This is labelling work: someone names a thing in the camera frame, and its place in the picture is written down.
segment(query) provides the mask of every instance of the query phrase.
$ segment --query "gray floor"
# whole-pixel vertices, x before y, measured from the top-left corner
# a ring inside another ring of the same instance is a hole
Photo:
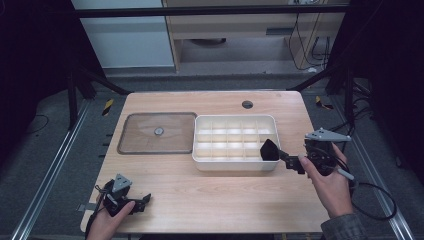
[[[307,70],[294,67],[286,46],[276,38],[265,41],[227,39],[221,45],[187,41],[184,48],[178,73],[148,73],[141,77],[111,80],[132,91],[281,90],[312,75]],[[343,119],[337,110],[317,107],[315,97],[319,95],[325,104],[337,105],[341,96],[327,97],[323,93],[323,86],[325,80],[305,90],[302,96],[314,127],[329,129],[341,124]],[[79,226],[82,213],[75,209],[78,204],[87,202],[92,192],[110,134],[113,133],[125,102],[125,96],[119,96],[97,84],[96,89],[98,94],[95,100],[87,102],[80,99],[79,106],[88,106],[87,116],[39,212],[31,231],[33,238],[78,239],[83,236]],[[111,111],[108,116],[102,116],[105,102],[110,98],[114,99]],[[362,107],[366,107],[366,102],[358,102],[358,109]],[[37,114],[28,129],[29,133],[11,156],[8,168],[0,175],[0,236],[4,239],[10,238],[27,211],[65,138],[68,126],[66,92],[40,102]],[[415,239],[424,239],[424,212],[421,210],[424,187],[410,169],[396,167],[387,140],[378,123],[370,116],[372,112],[356,121],[354,134],[366,146],[369,158],[396,199]],[[347,144],[345,151],[350,159],[352,173],[361,181],[370,181],[366,166],[358,160],[360,156],[355,144]],[[367,211],[382,213],[372,190],[358,190],[354,201]],[[398,239],[392,229],[392,222],[372,220],[361,214],[360,217],[372,239]],[[319,239],[319,236],[319,233],[315,233],[311,238]],[[289,234],[287,237],[307,239],[305,234]]]

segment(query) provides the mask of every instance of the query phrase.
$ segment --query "round hole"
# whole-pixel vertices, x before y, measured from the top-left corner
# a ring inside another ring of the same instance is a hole
[[[253,107],[253,103],[251,101],[248,101],[248,100],[242,102],[241,105],[246,109],[250,109],[250,108]]]

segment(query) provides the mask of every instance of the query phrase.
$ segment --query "metal bracket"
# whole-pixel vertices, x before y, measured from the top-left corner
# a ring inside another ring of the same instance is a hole
[[[112,192],[116,193],[126,187],[129,187],[131,184],[132,182],[128,178],[118,173],[116,174],[115,182],[113,183]]]
[[[311,133],[307,133],[305,138],[312,139],[316,141],[332,141],[332,142],[350,142],[352,138],[350,136],[345,136],[335,132],[331,132],[320,128]]]

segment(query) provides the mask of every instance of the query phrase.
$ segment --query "small round object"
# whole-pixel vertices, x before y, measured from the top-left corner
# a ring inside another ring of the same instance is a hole
[[[165,130],[163,130],[163,128],[161,128],[161,127],[158,127],[158,128],[156,128],[155,129],[155,135],[156,136],[160,136],[160,135],[162,135],[163,134],[163,132],[164,132]]]

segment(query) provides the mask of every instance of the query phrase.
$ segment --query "person's arm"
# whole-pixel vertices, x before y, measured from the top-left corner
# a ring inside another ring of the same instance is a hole
[[[337,157],[347,163],[347,158],[340,149],[334,144],[333,148]],[[311,178],[318,197],[330,216],[330,220],[321,225],[326,239],[367,239],[364,227],[353,213],[346,177],[337,171],[322,176],[305,156],[299,155],[299,161]]]
[[[127,203],[114,217],[111,217],[106,209],[100,210],[91,224],[87,240],[112,239],[116,229],[118,229],[121,222],[131,212],[134,204],[134,201]]]

